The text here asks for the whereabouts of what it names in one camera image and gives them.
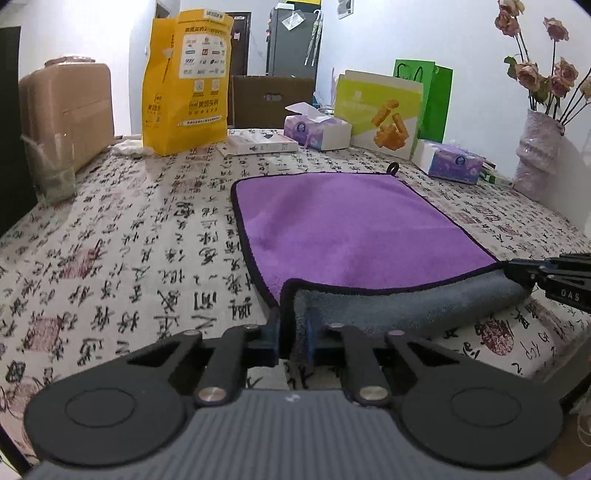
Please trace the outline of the wall poster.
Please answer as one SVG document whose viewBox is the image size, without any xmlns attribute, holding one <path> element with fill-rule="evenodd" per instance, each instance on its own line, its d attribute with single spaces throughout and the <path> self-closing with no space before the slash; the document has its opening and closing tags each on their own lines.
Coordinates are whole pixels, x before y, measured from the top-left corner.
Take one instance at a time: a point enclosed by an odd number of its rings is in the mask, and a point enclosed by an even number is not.
<svg viewBox="0 0 591 480">
<path fill-rule="evenodd" d="M 339 0 L 337 7 L 338 17 L 346 18 L 353 14 L 353 0 Z"/>
</svg>

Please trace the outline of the purple tissue pack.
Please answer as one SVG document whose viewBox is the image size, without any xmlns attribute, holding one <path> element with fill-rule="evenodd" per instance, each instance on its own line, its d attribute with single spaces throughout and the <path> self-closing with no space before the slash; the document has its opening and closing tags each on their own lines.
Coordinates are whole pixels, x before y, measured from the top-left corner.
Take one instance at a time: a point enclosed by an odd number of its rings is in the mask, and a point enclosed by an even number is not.
<svg viewBox="0 0 591 480">
<path fill-rule="evenodd" d="M 474 185 L 480 178 L 484 158 L 456 146 L 419 140 L 412 162 L 431 178 Z"/>
</svg>

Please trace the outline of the calligraphy print tablecloth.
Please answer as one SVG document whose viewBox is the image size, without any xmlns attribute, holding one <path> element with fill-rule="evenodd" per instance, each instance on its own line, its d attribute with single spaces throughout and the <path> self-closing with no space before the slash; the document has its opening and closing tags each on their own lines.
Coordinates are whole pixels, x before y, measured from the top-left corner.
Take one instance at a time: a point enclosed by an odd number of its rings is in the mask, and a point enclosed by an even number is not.
<svg viewBox="0 0 591 480">
<path fill-rule="evenodd" d="M 394 157 L 351 148 L 223 158 L 215 147 L 135 160 L 99 156 L 78 195 L 39 203 L 1 238 L 1 427 L 37 463 L 23 426 L 45 385 L 195 328 L 205 337 L 260 323 L 230 204 L 236 180 L 304 172 L 385 172 Z M 398 175 L 499 260 L 590 252 L 563 217 L 491 184 L 432 180 L 403 162 Z M 532 299 L 448 330 L 436 341 L 550 386 L 590 343 L 590 315 Z"/>
</svg>

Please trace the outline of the textured pink vase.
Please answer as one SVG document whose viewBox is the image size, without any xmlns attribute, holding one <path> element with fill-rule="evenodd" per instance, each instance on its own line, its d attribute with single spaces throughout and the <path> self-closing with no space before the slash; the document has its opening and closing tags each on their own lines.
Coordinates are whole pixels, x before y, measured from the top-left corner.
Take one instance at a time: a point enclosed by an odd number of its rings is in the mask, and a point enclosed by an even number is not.
<svg viewBox="0 0 591 480">
<path fill-rule="evenodd" d="M 516 154 L 519 163 L 514 189 L 533 201 L 540 201 L 556 173 L 564 126 L 552 117 L 529 110 Z"/>
</svg>

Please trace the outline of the yellow paper bag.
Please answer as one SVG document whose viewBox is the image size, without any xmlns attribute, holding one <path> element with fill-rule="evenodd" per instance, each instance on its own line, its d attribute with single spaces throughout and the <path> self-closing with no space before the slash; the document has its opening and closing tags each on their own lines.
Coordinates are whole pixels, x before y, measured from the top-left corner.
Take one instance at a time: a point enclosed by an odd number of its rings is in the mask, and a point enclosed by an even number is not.
<svg viewBox="0 0 591 480">
<path fill-rule="evenodd" d="M 211 9 L 152 22 L 142 84 L 142 141 L 160 156 L 223 141 L 233 19 Z"/>
</svg>

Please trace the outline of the purple and grey towel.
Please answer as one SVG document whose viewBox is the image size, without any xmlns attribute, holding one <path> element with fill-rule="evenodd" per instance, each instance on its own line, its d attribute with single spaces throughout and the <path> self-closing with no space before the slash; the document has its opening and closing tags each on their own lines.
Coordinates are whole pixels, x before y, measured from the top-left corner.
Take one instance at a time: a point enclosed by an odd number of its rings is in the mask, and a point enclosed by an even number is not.
<svg viewBox="0 0 591 480">
<path fill-rule="evenodd" d="M 236 181 L 231 204 L 249 277 L 280 357 L 311 357 L 333 323 L 434 337 L 512 308 L 531 287 L 390 173 Z"/>
</svg>

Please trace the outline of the white flat box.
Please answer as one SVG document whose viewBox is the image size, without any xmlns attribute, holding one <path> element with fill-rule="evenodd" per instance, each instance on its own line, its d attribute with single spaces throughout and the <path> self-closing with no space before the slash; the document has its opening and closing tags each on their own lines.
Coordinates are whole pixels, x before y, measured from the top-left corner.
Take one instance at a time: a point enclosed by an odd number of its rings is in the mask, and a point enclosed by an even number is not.
<svg viewBox="0 0 591 480">
<path fill-rule="evenodd" d="M 224 158 L 244 155 L 293 153 L 300 145 L 274 130 L 242 129 L 228 134 L 216 149 Z"/>
</svg>

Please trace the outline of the brown cardboard box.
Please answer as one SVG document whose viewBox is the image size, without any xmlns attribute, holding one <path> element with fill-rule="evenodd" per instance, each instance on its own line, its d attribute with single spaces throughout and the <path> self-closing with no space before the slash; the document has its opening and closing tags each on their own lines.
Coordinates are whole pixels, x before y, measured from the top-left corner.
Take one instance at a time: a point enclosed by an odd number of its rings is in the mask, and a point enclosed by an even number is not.
<svg viewBox="0 0 591 480">
<path fill-rule="evenodd" d="M 311 103 L 315 80 L 232 75 L 228 90 L 228 125 L 233 128 L 283 128 L 287 106 Z"/>
</svg>

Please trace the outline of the green gift bag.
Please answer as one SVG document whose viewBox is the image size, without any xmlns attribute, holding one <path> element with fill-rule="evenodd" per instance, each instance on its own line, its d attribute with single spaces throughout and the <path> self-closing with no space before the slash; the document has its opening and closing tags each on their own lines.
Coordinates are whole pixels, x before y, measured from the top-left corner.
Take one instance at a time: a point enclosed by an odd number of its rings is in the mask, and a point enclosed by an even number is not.
<svg viewBox="0 0 591 480">
<path fill-rule="evenodd" d="M 397 59 L 394 77 L 423 85 L 423 110 L 417 136 L 442 143 L 451 100 L 453 70 L 433 61 Z"/>
</svg>

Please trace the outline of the dark brown door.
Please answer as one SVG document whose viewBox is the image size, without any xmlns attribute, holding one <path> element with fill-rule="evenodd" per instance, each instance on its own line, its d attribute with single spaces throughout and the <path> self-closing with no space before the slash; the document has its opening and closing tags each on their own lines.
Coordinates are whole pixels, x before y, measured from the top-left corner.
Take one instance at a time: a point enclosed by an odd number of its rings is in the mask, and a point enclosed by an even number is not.
<svg viewBox="0 0 591 480">
<path fill-rule="evenodd" d="M 231 31 L 231 76 L 245 76 L 249 66 L 250 12 L 228 12 L 233 19 Z"/>
</svg>

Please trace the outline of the grey refrigerator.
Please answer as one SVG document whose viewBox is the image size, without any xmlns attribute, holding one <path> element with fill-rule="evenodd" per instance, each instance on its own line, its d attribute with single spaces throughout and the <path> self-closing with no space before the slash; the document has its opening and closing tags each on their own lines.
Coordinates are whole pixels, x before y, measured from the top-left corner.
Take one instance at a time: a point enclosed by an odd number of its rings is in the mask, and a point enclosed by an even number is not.
<svg viewBox="0 0 591 480">
<path fill-rule="evenodd" d="M 317 60 L 312 59 L 315 21 L 321 5 L 277 4 L 270 11 L 267 25 L 266 75 L 315 79 Z"/>
</svg>

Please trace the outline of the yellow box on fridge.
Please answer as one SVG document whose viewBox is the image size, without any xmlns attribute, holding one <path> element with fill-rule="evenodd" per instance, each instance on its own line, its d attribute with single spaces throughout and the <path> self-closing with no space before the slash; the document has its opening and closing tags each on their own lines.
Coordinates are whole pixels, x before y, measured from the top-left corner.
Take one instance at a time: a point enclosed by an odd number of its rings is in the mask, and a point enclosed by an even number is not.
<svg viewBox="0 0 591 480">
<path fill-rule="evenodd" d="M 287 3 L 301 3 L 304 5 L 314 5 L 320 6 L 322 5 L 322 0 L 287 0 Z"/>
</svg>

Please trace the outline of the clear glass cup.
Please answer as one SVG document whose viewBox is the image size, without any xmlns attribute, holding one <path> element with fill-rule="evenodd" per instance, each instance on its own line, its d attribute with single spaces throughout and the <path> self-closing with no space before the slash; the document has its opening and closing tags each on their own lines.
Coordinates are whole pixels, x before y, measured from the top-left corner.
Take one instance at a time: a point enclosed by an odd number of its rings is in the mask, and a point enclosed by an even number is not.
<svg viewBox="0 0 591 480">
<path fill-rule="evenodd" d="M 74 148 L 67 134 L 43 142 L 22 135 L 36 188 L 49 204 L 59 204 L 76 194 Z"/>
</svg>

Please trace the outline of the open tissue box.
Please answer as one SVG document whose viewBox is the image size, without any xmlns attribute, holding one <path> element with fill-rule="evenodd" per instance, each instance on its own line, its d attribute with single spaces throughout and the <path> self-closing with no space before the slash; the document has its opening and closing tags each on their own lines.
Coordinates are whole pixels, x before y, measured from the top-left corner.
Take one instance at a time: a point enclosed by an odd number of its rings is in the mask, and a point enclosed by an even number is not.
<svg viewBox="0 0 591 480">
<path fill-rule="evenodd" d="M 298 102 L 284 107 L 283 135 L 305 148 L 332 151 L 349 148 L 352 125 L 327 115 L 311 104 Z"/>
</svg>

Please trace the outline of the red green flat box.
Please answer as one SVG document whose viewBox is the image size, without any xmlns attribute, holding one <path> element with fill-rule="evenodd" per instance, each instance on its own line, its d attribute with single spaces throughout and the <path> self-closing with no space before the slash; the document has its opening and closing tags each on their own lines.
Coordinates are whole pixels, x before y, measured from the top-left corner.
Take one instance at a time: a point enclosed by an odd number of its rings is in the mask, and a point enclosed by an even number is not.
<svg viewBox="0 0 591 480">
<path fill-rule="evenodd" d="M 497 166 L 488 160 L 484 160 L 482 164 L 482 170 L 480 173 L 480 178 L 492 185 L 512 188 L 514 186 L 514 181 L 502 175 L 497 171 Z"/>
</svg>

